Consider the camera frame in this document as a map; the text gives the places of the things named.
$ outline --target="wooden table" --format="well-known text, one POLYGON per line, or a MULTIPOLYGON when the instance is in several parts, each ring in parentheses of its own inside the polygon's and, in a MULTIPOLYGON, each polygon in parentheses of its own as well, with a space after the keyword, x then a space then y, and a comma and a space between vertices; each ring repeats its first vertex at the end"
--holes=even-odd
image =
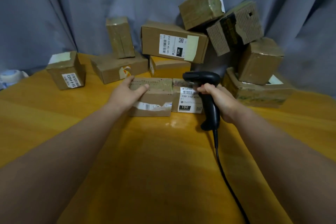
MULTIPOLYGON (((85 87, 60 91, 43 70, 0 92, 1 166, 97 110, 120 83, 103 85, 88 55, 80 60, 85 87)), ((296 92, 279 109, 253 109, 336 160, 331 97, 296 92)), ((186 113, 121 119, 58 223, 243 223, 202 120, 186 113)), ((222 122, 219 137, 223 168, 251 223, 291 223, 236 128, 222 122)))

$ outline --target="damaged cardboard box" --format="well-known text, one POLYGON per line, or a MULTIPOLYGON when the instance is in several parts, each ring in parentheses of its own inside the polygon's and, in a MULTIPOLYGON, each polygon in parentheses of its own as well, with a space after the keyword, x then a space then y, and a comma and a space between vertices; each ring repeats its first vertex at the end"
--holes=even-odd
POLYGON ((112 55, 94 56, 91 65, 103 84, 148 72, 148 59, 137 51, 134 58, 126 59, 116 59, 112 55))
POLYGON ((283 56, 273 39, 263 37, 249 43, 238 65, 238 80, 266 84, 278 69, 283 56))
POLYGON ((279 73, 274 73, 266 85, 238 81, 233 67, 226 70, 222 85, 242 104, 277 108, 294 92, 294 87, 279 73))
POLYGON ((202 113, 203 104, 193 85, 183 79, 173 79, 172 112, 202 113))
POLYGON ((148 21, 141 27, 142 53, 203 63, 208 36, 174 24, 148 21))
POLYGON ((190 71, 191 63, 182 60, 150 56, 149 72, 154 78, 182 78, 183 73, 190 71))
POLYGON ((46 70, 60 90, 85 86, 85 68, 76 51, 52 55, 46 70))
POLYGON ((135 117, 170 116, 173 101, 173 81, 167 78, 134 78, 129 88, 136 90, 148 84, 149 90, 131 107, 128 115, 135 117))
POLYGON ((106 28, 113 55, 118 59, 134 57, 134 47, 127 17, 107 18, 106 28))
POLYGON ((254 1, 243 1, 207 28, 218 56, 263 37, 264 32, 254 1))
POLYGON ((186 0, 179 6, 186 30, 224 15, 223 0, 186 0))

